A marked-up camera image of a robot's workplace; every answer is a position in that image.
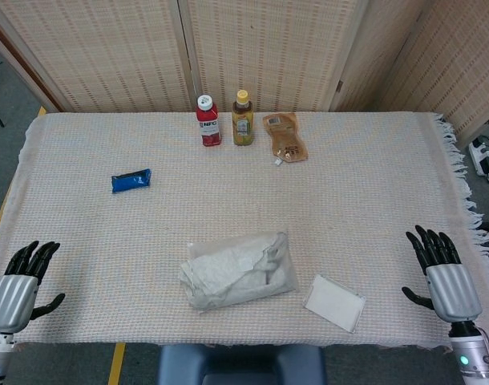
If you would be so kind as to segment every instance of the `crumpled plastic bag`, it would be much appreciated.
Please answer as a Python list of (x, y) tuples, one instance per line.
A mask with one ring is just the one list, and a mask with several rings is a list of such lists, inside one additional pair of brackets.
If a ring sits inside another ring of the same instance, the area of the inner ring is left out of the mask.
[(190, 244), (180, 281), (195, 309), (209, 310), (297, 289), (287, 233)]

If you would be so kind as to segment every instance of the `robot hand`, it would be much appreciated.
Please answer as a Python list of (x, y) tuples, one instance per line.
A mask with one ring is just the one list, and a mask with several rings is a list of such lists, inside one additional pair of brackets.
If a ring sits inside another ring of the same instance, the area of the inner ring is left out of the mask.
[(489, 341), (474, 323), (481, 313), (478, 294), (469, 270), (462, 265), (453, 241), (445, 234), (415, 226), (406, 236), (414, 247), (431, 298), (420, 297), (408, 287), (402, 292), (413, 303), (424, 306), (451, 323), (451, 345), (466, 385), (489, 384)]
[(22, 331), (30, 320), (49, 314), (65, 298), (65, 294), (59, 294), (48, 305), (34, 308), (39, 285), (59, 243), (46, 243), (31, 258), (37, 246), (38, 241), (34, 241), (20, 249), (0, 277), (0, 383), (6, 377), (14, 348), (13, 334)]

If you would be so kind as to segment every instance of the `bottle label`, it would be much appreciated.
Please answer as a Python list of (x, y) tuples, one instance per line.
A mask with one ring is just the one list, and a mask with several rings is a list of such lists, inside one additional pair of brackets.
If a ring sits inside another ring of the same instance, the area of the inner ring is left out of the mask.
[(218, 119), (209, 120), (208, 122), (199, 122), (199, 123), (200, 123), (200, 134), (202, 134), (202, 136), (210, 136), (220, 132)]
[(236, 124), (237, 135), (239, 136), (248, 136), (249, 134), (249, 125), (248, 119), (239, 119)]

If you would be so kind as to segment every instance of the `white card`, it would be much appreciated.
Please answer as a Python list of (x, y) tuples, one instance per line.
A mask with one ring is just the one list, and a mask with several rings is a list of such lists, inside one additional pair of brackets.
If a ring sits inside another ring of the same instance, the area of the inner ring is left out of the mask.
[(365, 297), (318, 274), (303, 306), (353, 333), (365, 303)]

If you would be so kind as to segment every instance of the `juice bottle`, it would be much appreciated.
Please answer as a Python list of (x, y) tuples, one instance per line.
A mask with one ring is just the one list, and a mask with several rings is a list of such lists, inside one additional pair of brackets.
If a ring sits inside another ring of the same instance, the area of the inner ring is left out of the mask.
[(200, 125), (202, 144), (205, 147), (217, 146), (221, 143), (220, 125), (218, 124), (218, 108), (209, 95), (198, 98), (196, 119)]
[(232, 129), (234, 144), (248, 146), (253, 142), (253, 106), (248, 92), (239, 90), (232, 105)]

